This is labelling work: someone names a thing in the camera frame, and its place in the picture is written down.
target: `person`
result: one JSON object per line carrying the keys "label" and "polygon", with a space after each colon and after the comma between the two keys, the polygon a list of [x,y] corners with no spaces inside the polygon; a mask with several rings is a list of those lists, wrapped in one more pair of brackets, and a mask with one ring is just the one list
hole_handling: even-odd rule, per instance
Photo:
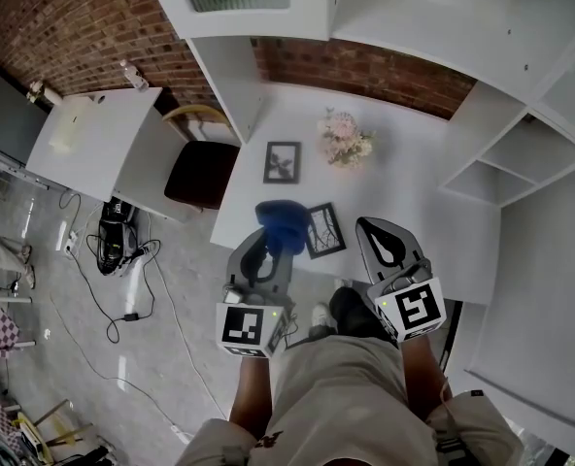
{"label": "person", "polygon": [[31,289],[35,288],[35,269],[28,261],[30,245],[21,245],[13,240],[0,237],[0,269],[21,273]]}
{"label": "person", "polygon": [[490,400],[453,398],[427,337],[398,350],[355,290],[318,304],[309,333],[281,355],[274,409],[268,360],[242,359],[229,421],[206,421],[178,466],[518,463]]}

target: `electrical outlet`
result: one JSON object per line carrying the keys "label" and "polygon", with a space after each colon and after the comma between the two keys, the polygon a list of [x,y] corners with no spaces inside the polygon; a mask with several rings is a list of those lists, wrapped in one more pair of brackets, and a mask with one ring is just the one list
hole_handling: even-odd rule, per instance
{"label": "electrical outlet", "polygon": [[178,427],[177,424],[171,425],[171,431],[182,441],[183,444],[190,444],[190,438],[185,435],[185,433]]}
{"label": "electrical outlet", "polygon": [[67,238],[67,242],[65,242],[65,255],[71,256],[74,253],[76,248],[76,243],[78,242],[78,233],[75,231],[70,231],[69,237]]}

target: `power strip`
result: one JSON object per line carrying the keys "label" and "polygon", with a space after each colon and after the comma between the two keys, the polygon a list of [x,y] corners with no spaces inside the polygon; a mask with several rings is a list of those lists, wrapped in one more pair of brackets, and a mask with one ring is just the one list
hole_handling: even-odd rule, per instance
{"label": "power strip", "polygon": [[67,242],[65,242],[65,249],[63,249],[65,255],[71,258],[72,254],[74,253],[74,250],[76,249],[77,242],[78,242],[78,233],[76,233],[73,230],[70,230],[70,234],[67,237]]}

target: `black chair seat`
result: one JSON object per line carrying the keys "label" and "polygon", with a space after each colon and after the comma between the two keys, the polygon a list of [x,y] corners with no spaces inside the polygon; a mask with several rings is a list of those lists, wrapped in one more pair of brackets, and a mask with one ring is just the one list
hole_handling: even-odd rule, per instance
{"label": "black chair seat", "polygon": [[173,166],[164,196],[191,206],[218,209],[239,151],[217,142],[188,142]]}

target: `white sneaker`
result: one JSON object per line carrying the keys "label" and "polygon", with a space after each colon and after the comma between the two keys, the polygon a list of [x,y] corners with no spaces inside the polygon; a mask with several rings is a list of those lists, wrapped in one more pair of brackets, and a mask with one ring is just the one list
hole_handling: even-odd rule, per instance
{"label": "white sneaker", "polygon": [[117,458],[112,455],[111,453],[108,453],[104,456],[104,459],[106,459],[107,461],[110,461],[112,466],[118,466],[119,465],[119,461],[117,461]]}
{"label": "white sneaker", "polygon": [[335,278],[335,289],[339,290],[342,286],[352,287],[353,281],[345,278]]}
{"label": "white sneaker", "polygon": [[35,289],[35,270],[33,269],[33,266],[31,266],[30,264],[26,264],[26,266],[24,266],[24,279],[28,283],[28,287],[31,290],[34,290]]}
{"label": "white sneaker", "polygon": [[30,245],[23,245],[22,246],[22,250],[19,253],[19,256],[21,257],[24,264],[28,264],[28,260],[31,258],[31,252],[32,251],[33,251],[33,248]]}
{"label": "white sneaker", "polygon": [[323,302],[319,302],[314,306],[314,310],[311,312],[311,326],[328,326],[333,327],[333,316],[330,315],[330,310],[328,305]]}
{"label": "white sneaker", "polygon": [[97,444],[98,446],[106,449],[109,452],[109,454],[115,452],[115,446],[110,442],[107,442],[106,439],[100,435],[97,436]]}

